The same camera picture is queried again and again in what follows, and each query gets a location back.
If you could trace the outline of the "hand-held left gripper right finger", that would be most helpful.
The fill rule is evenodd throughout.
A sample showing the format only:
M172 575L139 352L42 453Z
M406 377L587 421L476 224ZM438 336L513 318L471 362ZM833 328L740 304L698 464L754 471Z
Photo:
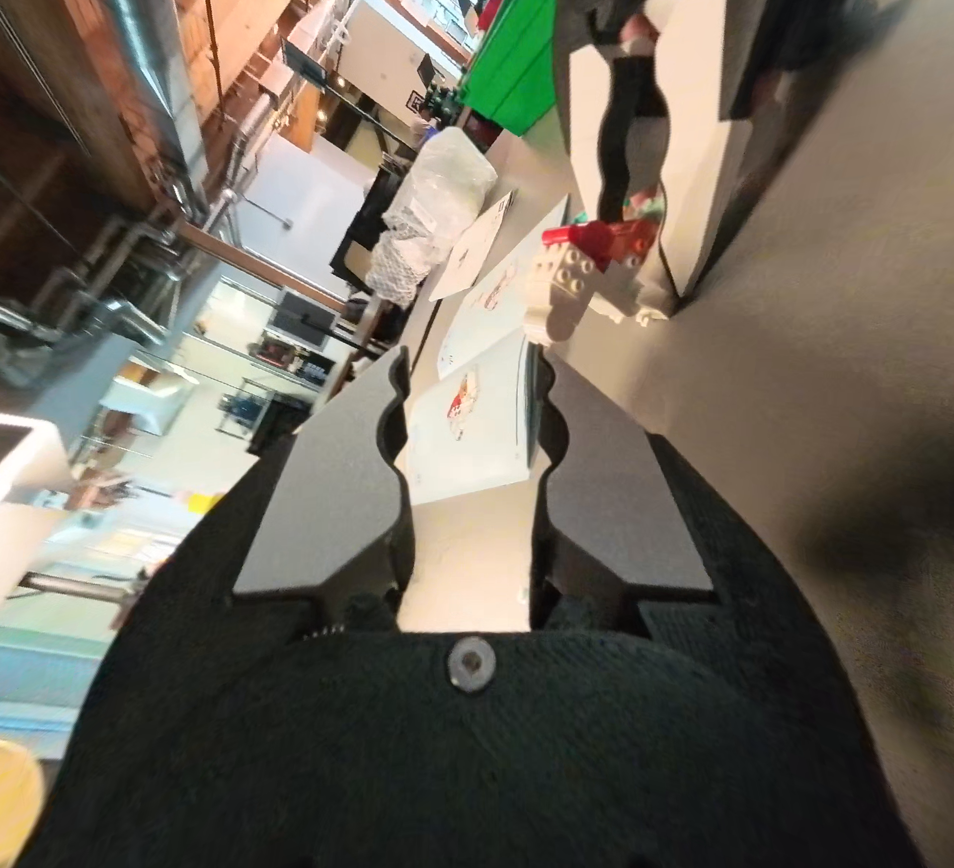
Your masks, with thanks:
M566 361L541 354L539 368L538 444L549 464L531 528L531 624L567 599L597 624L631 623L643 602L713 602L648 432Z

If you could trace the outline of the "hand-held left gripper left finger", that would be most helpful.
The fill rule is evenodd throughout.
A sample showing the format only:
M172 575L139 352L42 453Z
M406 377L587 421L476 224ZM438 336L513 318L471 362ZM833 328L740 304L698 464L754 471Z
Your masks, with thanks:
M409 390L408 349L397 346L304 422L235 598L298 599L343 615L367 594L399 608L415 562L408 484L396 467Z

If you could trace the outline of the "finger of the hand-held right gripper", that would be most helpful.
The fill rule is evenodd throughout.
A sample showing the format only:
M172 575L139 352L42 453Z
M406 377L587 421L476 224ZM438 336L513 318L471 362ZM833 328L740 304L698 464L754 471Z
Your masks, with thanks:
M670 144L670 117L652 44L587 45L568 56L568 157L591 219L624 217L652 192Z
M670 0L655 47L669 115L660 173L665 216L645 260L645 300L681 301L709 258L752 134L720 112L728 0Z

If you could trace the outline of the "person's right hand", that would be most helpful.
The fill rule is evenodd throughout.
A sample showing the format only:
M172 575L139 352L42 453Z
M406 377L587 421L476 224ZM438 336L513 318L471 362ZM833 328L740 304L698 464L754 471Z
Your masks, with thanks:
M619 51L627 58L650 57L655 52L659 36L659 30L645 14L633 14L619 30Z

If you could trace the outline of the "green plastic bin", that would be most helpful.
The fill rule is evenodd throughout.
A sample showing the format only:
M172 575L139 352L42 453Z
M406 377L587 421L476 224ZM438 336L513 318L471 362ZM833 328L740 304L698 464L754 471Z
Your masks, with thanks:
M556 103L556 0L503 0L464 74L463 106L515 136Z

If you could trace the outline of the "clear plastic bag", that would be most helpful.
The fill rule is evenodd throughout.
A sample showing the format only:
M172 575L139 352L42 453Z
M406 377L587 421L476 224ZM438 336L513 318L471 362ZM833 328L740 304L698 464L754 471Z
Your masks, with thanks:
M388 231L449 250L483 211L497 171L460 128L428 138L384 213Z

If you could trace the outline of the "pale blue instruction booklet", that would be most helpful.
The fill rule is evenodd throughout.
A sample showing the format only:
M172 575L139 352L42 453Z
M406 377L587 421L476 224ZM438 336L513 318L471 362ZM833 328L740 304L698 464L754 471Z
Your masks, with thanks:
M437 382L408 418L404 475L413 506L528 480L540 420L540 352L524 314L543 232L563 224L569 197L465 295L438 351Z

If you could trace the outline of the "white instruction booklet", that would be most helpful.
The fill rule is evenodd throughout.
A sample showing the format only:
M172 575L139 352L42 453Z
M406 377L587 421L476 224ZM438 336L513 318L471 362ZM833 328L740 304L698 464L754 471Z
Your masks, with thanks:
M444 271L431 291L431 302L439 302L471 289L515 195L516 192L511 191L499 198L461 234L451 248Z

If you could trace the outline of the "grey background monitor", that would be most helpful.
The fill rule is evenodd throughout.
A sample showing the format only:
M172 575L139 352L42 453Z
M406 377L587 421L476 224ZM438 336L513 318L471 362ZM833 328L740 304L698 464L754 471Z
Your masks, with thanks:
M283 288L265 330L288 344L320 353L334 336L338 316L324 305Z

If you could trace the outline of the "bubble wrap sheet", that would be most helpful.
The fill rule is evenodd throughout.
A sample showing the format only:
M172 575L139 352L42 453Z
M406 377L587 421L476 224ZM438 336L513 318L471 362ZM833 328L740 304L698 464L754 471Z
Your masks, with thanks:
M416 301L423 279L440 262L438 246L434 233L423 227L387 227L371 250L366 290L407 310Z

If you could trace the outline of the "silver air duct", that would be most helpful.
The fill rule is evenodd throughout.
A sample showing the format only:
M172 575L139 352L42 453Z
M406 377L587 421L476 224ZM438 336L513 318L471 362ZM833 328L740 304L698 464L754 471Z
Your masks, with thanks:
M208 165L175 0L102 1L158 135L164 188L200 225Z

